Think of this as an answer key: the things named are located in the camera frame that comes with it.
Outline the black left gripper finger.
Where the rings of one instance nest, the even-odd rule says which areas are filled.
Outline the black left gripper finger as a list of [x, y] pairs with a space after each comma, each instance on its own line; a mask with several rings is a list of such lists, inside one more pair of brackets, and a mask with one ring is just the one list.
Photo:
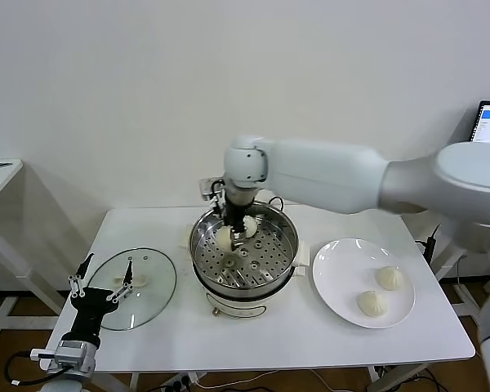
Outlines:
[[126, 299], [133, 291], [132, 285], [132, 261], [129, 261], [126, 269], [126, 273], [122, 279], [122, 285], [114, 290], [114, 292], [106, 297], [108, 302], [118, 303]]
[[84, 297], [85, 291], [83, 288], [83, 279], [87, 274], [88, 267], [91, 263], [91, 259], [94, 256], [90, 253], [86, 259], [79, 265], [75, 274], [69, 276], [70, 296], [72, 298]]

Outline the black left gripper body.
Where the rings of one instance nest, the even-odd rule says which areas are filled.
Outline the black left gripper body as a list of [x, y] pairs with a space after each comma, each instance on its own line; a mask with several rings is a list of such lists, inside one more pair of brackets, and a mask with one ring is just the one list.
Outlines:
[[109, 289], [85, 287], [84, 296], [71, 300], [77, 310], [70, 332], [79, 336], [99, 336], [104, 316], [116, 310], [112, 302], [114, 292]]

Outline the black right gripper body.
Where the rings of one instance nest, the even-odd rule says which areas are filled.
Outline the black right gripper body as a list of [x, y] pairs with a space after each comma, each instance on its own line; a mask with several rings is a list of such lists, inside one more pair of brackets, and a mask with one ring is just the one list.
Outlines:
[[229, 196], [225, 194], [225, 224], [230, 226], [234, 231], [244, 231], [244, 217], [245, 217], [244, 206], [239, 206], [233, 203]]

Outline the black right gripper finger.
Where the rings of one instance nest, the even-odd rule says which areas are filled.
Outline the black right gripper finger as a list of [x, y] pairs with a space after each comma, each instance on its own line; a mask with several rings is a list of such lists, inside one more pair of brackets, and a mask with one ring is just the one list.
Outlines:
[[230, 226], [230, 246], [232, 250], [240, 248], [247, 239], [246, 226], [243, 222], [238, 222]]

